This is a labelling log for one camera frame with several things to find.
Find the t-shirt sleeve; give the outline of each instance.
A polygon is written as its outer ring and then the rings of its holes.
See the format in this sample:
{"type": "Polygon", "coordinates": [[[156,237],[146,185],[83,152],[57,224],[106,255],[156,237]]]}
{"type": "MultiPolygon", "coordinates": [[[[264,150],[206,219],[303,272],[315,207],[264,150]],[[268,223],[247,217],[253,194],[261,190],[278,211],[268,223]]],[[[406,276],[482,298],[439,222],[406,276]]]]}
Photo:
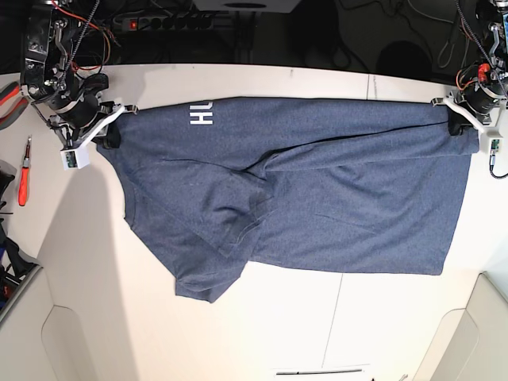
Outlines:
{"type": "Polygon", "coordinates": [[[133,232],[175,276],[176,294],[215,302],[238,278],[251,255],[257,232],[246,236],[228,258],[139,192],[123,175],[126,215],[133,232]]]}
{"type": "Polygon", "coordinates": [[[228,257],[270,210],[271,187],[246,171],[195,160],[149,160],[121,169],[156,214],[177,221],[228,257]]]}

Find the red pliers handle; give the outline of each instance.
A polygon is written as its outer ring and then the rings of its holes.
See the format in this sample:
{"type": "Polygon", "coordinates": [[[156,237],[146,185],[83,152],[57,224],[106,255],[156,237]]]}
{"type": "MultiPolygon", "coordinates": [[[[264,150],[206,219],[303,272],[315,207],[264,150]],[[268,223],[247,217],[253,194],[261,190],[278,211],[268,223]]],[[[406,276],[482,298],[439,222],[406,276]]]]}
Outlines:
{"type": "MultiPolygon", "coordinates": [[[[0,106],[9,99],[14,98],[19,93],[20,88],[18,82],[12,82],[7,85],[7,87],[0,91],[0,106]]],[[[17,101],[7,114],[0,117],[0,131],[12,125],[21,116],[21,114],[23,114],[23,111],[25,111],[28,105],[29,103],[25,98],[21,98],[17,101]]]]}

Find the gray heather t-shirt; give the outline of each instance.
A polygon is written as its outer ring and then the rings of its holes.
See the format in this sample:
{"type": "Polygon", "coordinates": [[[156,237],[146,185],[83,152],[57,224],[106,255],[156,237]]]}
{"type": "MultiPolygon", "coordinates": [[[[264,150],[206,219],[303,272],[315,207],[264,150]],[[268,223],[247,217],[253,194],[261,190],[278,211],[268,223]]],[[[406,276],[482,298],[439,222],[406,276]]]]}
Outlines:
{"type": "Polygon", "coordinates": [[[99,151],[125,220],[176,294],[209,302],[249,260],[439,275],[479,148],[474,130],[449,136],[445,108],[415,103],[231,98],[117,123],[121,147],[99,151]]]}

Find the white tabletop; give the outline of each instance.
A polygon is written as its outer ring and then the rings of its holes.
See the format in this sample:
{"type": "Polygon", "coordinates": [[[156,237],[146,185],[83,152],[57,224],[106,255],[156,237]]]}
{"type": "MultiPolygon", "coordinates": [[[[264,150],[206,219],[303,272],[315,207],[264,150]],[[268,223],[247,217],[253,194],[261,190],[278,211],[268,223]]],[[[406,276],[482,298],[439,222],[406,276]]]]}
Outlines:
{"type": "MultiPolygon", "coordinates": [[[[242,95],[429,102],[449,90],[285,67],[137,65],[105,71],[111,89],[104,99],[141,109],[242,95]]],[[[0,76],[0,87],[15,79],[0,76]]],[[[508,180],[492,179],[487,156],[477,154],[442,276],[343,276],[249,264],[209,305],[174,296],[171,274],[123,221],[121,185],[94,149],[89,167],[64,171],[59,140],[28,109],[0,132],[0,160],[19,168],[29,134],[29,201],[17,206],[17,188],[10,187],[9,235],[42,263],[55,304],[80,316],[101,379],[259,380],[270,379],[276,368],[357,364],[370,364],[376,381],[414,375],[443,316],[465,307],[478,273],[508,237],[508,180]]],[[[503,172],[508,152],[500,156],[496,170],[503,172]]]]}

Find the black cable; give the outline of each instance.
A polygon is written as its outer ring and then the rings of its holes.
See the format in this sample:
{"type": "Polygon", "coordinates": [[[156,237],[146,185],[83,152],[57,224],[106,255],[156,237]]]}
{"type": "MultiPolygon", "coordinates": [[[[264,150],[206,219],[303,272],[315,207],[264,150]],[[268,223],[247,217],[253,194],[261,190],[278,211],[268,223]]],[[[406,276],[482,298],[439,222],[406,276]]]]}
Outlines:
{"type": "Polygon", "coordinates": [[[432,49],[430,48],[429,42],[427,42],[426,38],[413,27],[413,25],[411,24],[411,20],[405,14],[401,13],[401,10],[404,7],[404,1],[400,1],[394,5],[394,12],[393,13],[388,12],[385,9],[384,4],[380,0],[373,0],[371,2],[365,2],[364,4],[359,4],[358,6],[349,6],[349,7],[344,6],[344,3],[342,2],[342,0],[337,0],[337,1],[341,5],[341,8],[343,10],[359,10],[359,9],[364,8],[366,6],[371,6],[373,4],[377,4],[378,6],[381,7],[381,10],[383,11],[383,13],[386,16],[388,16],[389,18],[400,17],[400,18],[404,19],[407,23],[408,28],[411,30],[411,32],[413,32],[415,35],[417,35],[418,38],[425,45],[425,48],[428,50],[428,52],[430,54],[430,61],[433,63],[434,59],[433,59],[432,49]]]}
{"type": "Polygon", "coordinates": [[[95,0],[94,7],[92,8],[92,11],[90,11],[90,14],[88,15],[87,22],[85,22],[85,25],[83,26],[83,29],[81,30],[81,33],[79,34],[78,40],[76,41],[76,45],[74,49],[71,52],[71,56],[69,57],[69,60],[65,64],[65,68],[63,69],[63,74],[60,77],[60,80],[58,81],[58,87],[62,85],[62,83],[65,82],[65,77],[67,76],[67,71],[69,70],[69,67],[71,67],[72,61],[74,61],[74,58],[76,56],[76,53],[78,52],[79,46],[81,45],[81,42],[83,41],[83,38],[85,37],[85,33],[88,30],[88,26],[92,22],[92,18],[94,18],[95,12],[97,11],[98,5],[101,3],[101,0],[95,0]]]}
{"type": "Polygon", "coordinates": [[[106,59],[106,40],[102,38],[102,59],[101,59],[101,67],[98,69],[97,74],[102,73],[102,69],[104,68],[104,60],[106,59]]]}
{"type": "Polygon", "coordinates": [[[138,28],[136,32],[139,32],[140,30],[144,30],[144,29],[147,29],[147,28],[150,28],[152,25],[150,24],[147,24],[145,26],[142,26],[141,28],[138,28]]]}
{"type": "Polygon", "coordinates": [[[508,177],[508,173],[506,173],[503,176],[497,176],[494,174],[494,163],[495,163],[495,156],[491,155],[491,159],[489,160],[489,171],[491,173],[491,176],[496,180],[503,180],[508,177]]]}
{"type": "Polygon", "coordinates": [[[31,103],[32,104],[32,107],[35,109],[35,111],[37,112],[37,115],[39,115],[40,119],[42,119],[42,121],[47,125],[47,127],[49,127],[50,129],[53,128],[53,126],[51,125],[51,123],[49,122],[48,119],[46,119],[44,117],[44,115],[41,113],[41,111],[39,110],[39,107],[37,107],[37,105],[35,103],[31,103]]]}
{"type": "MultiPolygon", "coordinates": [[[[135,2],[132,2],[130,4],[127,5],[128,6],[131,6],[131,5],[134,5],[135,2]]],[[[164,12],[165,10],[169,10],[169,11],[178,11],[178,12],[190,12],[191,10],[188,10],[186,8],[183,8],[182,6],[179,6],[178,4],[175,4],[174,6],[161,6],[161,7],[156,7],[156,6],[146,6],[145,8],[142,8],[142,9],[135,9],[135,10],[125,10],[124,9],[121,9],[118,13],[116,14],[112,14],[111,16],[108,16],[107,19],[105,20],[114,20],[116,17],[118,16],[122,16],[124,14],[145,14],[145,13],[150,13],[150,12],[164,12]]],[[[214,14],[214,13],[217,13],[217,11],[202,11],[202,12],[199,12],[200,14],[214,14]]]]}
{"type": "Polygon", "coordinates": [[[78,72],[74,73],[76,77],[78,77],[79,79],[81,80],[85,80],[86,78],[83,77],[82,75],[79,75],[78,72]]]}
{"type": "MultiPolygon", "coordinates": [[[[368,6],[368,5],[373,3],[373,2],[371,2],[369,4],[363,4],[362,6],[356,6],[356,7],[353,7],[351,9],[351,8],[346,8],[341,0],[337,0],[337,1],[338,1],[339,5],[341,6],[341,8],[343,10],[354,10],[354,9],[362,8],[364,6],[368,6]]],[[[370,73],[371,71],[369,70],[367,64],[365,64],[365,62],[360,57],[358,57],[358,55],[356,53],[354,53],[353,50],[351,50],[351,48],[345,43],[344,39],[342,38],[342,35],[341,35],[341,23],[340,23],[340,21],[339,21],[339,25],[337,26],[337,28],[338,28],[338,36],[337,36],[337,38],[339,40],[338,41],[338,45],[337,45],[337,50],[338,49],[342,50],[342,52],[344,53],[347,61],[346,61],[345,65],[339,65],[337,62],[335,62],[335,59],[333,59],[332,62],[335,65],[335,67],[340,69],[340,70],[346,70],[347,68],[349,68],[351,66],[351,63],[352,63],[351,57],[352,57],[352,58],[354,58],[360,64],[360,66],[367,73],[370,73]]]]}

